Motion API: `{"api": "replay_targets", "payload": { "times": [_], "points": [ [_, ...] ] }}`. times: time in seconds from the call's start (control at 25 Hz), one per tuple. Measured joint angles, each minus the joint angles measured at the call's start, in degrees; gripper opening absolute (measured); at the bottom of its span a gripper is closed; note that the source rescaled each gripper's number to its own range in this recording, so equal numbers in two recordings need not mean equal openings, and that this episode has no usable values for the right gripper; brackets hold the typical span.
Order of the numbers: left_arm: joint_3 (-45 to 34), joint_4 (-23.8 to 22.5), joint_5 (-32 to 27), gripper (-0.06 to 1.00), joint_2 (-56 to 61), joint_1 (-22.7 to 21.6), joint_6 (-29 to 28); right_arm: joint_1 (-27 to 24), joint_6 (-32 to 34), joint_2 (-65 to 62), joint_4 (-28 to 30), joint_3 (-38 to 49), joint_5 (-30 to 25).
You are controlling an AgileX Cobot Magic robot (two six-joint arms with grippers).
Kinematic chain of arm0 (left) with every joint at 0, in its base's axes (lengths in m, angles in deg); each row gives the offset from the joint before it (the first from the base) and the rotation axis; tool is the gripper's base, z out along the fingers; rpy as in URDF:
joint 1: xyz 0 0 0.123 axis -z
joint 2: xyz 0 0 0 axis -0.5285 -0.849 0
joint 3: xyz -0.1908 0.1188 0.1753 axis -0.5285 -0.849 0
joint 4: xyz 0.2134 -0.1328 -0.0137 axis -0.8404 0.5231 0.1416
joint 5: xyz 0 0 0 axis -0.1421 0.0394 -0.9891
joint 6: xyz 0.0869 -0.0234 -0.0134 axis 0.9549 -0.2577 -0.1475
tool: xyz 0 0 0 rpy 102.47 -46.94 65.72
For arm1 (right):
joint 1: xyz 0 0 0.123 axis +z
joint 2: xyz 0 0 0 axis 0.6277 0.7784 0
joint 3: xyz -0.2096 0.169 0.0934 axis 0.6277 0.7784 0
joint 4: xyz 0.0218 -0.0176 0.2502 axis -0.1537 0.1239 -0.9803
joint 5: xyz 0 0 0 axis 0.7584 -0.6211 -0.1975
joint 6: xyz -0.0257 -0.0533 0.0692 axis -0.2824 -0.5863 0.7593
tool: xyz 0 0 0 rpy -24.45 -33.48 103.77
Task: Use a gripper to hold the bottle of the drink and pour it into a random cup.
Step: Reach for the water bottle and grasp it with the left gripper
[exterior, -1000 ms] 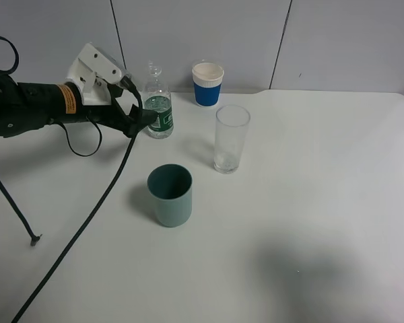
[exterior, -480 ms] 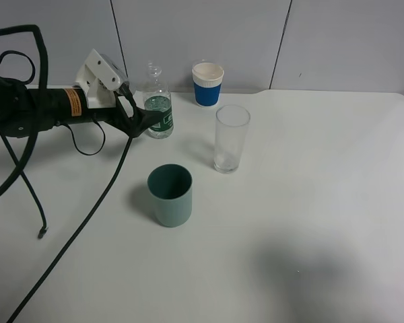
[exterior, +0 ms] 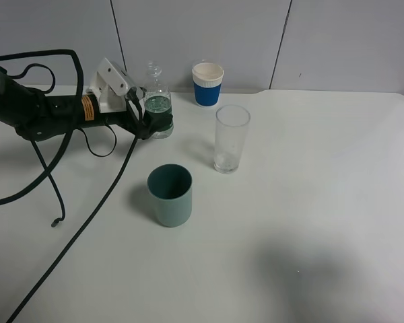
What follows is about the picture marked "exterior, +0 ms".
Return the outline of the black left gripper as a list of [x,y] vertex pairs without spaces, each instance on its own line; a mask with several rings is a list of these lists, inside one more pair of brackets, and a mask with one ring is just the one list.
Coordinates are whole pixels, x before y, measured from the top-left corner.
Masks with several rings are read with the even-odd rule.
[[137,117],[129,107],[120,112],[101,113],[100,105],[94,94],[85,94],[81,102],[75,105],[75,96],[47,96],[44,110],[36,121],[36,138],[47,140],[58,135],[64,135],[73,120],[74,129],[117,125],[146,140],[155,133],[167,131],[172,126],[173,115],[170,112],[144,112]]

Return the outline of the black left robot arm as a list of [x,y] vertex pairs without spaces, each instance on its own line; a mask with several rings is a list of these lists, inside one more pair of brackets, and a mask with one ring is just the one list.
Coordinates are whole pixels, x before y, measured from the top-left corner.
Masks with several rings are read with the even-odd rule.
[[75,96],[53,96],[50,91],[24,87],[18,78],[0,68],[0,121],[25,140],[44,141],[68,129],[110,125],[148,139],[172,124],[169,111],[145,111],[138,118],[133,107],[144,97],[143,90],[107,59],[101,62],[80,103]]

